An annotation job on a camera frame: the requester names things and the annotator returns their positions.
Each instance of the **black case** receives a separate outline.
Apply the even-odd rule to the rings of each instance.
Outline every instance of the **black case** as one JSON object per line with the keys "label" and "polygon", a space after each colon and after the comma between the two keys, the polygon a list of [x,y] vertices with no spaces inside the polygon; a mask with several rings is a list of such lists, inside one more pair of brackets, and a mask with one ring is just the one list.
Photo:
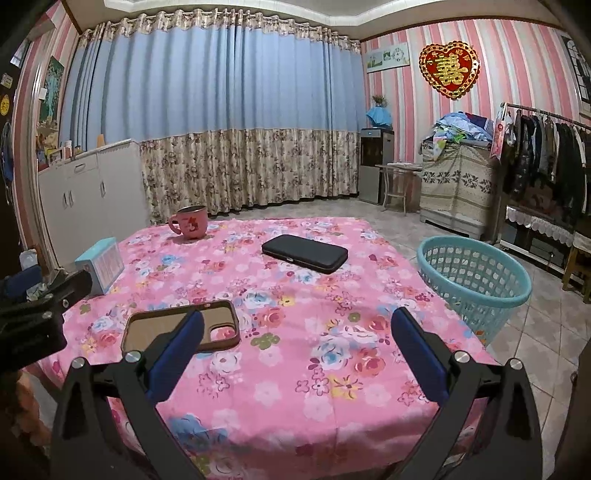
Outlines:
{"label": "black case", "polygon": [[349,251],[300,236],[280,235],[262,245],[262,252],[320,273],[332,273],[349,258]]}

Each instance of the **brown phone case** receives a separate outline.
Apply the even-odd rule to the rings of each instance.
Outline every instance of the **brown phone case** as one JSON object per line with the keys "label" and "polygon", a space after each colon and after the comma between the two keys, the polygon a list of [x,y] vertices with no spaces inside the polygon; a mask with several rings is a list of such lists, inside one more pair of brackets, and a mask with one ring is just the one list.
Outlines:
{"label": "brown phone case", "polygon": [[[161,333],[172,332],[187,312],[196,308],[203,315],[205,332],[203,340],[195,346],[195,353],[227,350],[240,342],[238,316],[231,301],[216,300],[199,305],[186,305],[151,312],[134,313],[125,326],[121,351],[143,352]],[[221,327],[231,327],[236,335],[223,340],[212,340],[212,331]]]}

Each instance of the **laundry basket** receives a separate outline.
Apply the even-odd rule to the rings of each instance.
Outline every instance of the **laundry basket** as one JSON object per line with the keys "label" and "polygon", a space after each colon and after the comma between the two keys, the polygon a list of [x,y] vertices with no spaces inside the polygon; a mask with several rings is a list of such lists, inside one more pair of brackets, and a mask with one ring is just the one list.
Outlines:
{"label": "laundry basket", "polygon": [[531,280],[519,262],[478,240],[442,235],[417,250],[423,280],[461,315],[488,345],[531,294]]}

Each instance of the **screw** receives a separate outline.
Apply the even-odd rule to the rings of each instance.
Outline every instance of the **screw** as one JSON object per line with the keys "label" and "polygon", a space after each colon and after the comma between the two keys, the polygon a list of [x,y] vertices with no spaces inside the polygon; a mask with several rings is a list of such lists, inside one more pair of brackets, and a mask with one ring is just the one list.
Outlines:
{"label": "screw", "polygon": [[72,360],[72,368],[82,368],[86,363],[86,359],[83,356],[76,357]]}
{"label": "screw", "polygon": [[137,350],[132,350],[132,351],[127,352],[125,354],[125,361],[130,364],[134,364],[134,363],[139,362],[140,358],[142,358],[142,354],[140,352],[138,352]]}
{"label": "screw", "polygon": [[454,353],[453,357],[459,364],[466,364],[470,361],[470,354],[468,352],[463,352],[461,350]]}
{"label": "screw", "polygon": [[521,370],[523,368],[523,363],[518,358],[512,358],[509,360],[509,366],[513,370]]}

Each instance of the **phone case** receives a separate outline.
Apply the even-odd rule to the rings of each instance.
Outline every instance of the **phone case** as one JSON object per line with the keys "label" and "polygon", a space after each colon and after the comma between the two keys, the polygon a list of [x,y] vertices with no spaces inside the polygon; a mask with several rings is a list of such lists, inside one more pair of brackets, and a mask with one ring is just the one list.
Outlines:
{"label": "phone case", "polygon": [[[231,301],[216,300],[199,305],[134,313],[127,320],[121,351],[124,354],[132,350],[143,352],[158,335],[172,332],[191,308],[199,310],[205,321],[203,340],[195,346],[195,353],[227,350],[238,345],[240,328],[234,305]],[[212,331],[221,327],[230,327],[236,334],[230,338],[212,340]]]}
{"label": "phone case", "polygon": [[262,252],[271,257],[330,274],[349,258],[349,251],[295,235],[280,235],[262,245]]}

